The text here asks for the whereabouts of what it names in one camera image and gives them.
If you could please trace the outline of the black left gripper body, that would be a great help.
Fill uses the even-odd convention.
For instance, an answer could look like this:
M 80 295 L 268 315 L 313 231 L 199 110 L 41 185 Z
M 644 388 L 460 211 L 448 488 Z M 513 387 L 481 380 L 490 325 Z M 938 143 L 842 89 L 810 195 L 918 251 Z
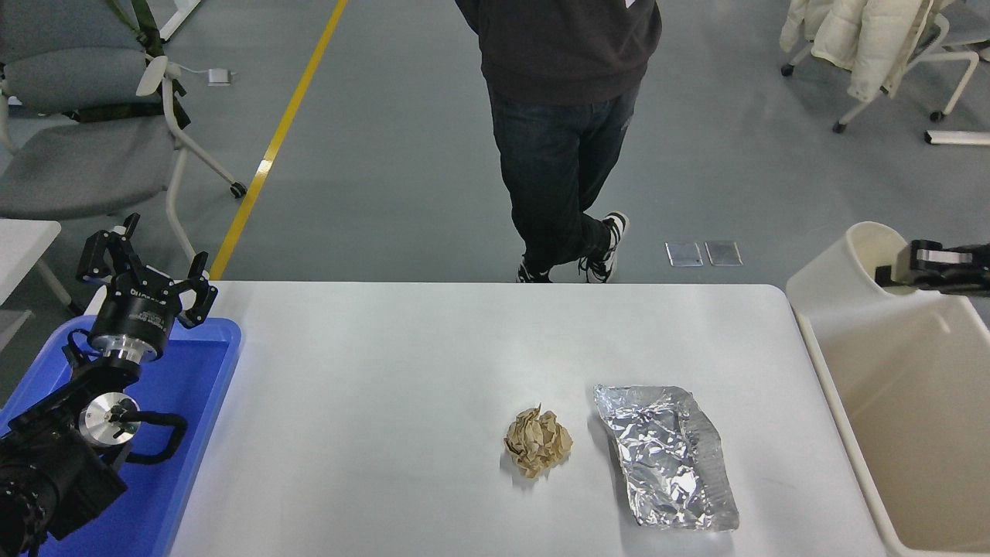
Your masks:
M 113 342 L 128 338 L 144 344 L 143 357 L 162 357 L 180 310 L 177 286 L 169 281 L 117 276 L 108 286 L 87 342 L 106 354 Z

